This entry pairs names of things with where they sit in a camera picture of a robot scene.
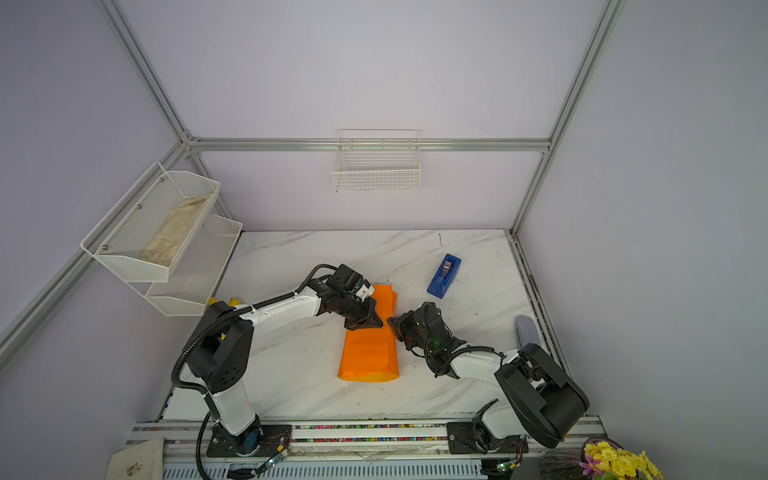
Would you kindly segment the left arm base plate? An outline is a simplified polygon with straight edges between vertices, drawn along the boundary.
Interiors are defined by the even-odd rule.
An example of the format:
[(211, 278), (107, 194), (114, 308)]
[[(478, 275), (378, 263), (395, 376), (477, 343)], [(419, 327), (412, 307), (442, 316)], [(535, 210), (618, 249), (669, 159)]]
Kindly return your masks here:
[(212, 427), (206, 450), (208, 458), (269, 458), (290, 444), (293, 427), (290, 424), (250, 427), (240, 435), (230, 434), (220, 423)]

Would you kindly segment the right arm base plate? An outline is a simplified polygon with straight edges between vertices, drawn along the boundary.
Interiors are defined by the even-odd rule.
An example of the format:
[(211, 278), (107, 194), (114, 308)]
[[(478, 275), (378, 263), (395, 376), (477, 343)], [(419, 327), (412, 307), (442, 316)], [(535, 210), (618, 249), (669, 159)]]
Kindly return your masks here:
[(524, 435), (497, 438), (481, 423), (449, 422), (446, 429), (451, 454), (522, 455), (529, 452)]

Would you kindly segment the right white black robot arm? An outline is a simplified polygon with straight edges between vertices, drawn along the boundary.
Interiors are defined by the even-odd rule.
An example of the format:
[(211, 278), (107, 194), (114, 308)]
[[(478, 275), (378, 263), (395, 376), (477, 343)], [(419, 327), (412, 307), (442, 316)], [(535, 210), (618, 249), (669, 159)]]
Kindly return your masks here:
[(514, 319), (518, 348), (507, 352), (454, 336), (433, 302), (391, 317), (388, 324), (435, 377), (476, 380), (496, 385), (504, 394), (503, 400), (481, 407), (470, 422), (450, 424), (451, 450), (522, 454), (525, 435), (553, 449), (589, 409), (587, 395), (540, 345), (528, 316)]

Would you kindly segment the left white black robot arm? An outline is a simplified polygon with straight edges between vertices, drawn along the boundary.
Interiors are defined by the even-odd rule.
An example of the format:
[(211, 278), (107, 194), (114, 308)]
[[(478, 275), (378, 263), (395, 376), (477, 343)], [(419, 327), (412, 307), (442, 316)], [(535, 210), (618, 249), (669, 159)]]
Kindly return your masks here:
[(349, 331), (380, 329), (374, 292), (349, 266), (319, 264), (282, 295), (237, 307), (218, 301), (207, 308), (182, 348), (171, 383), (198, 392), (226, 434), (247, 437), (260, 428), (242, 381), (255, 336), (326, 313), (342, 317)]

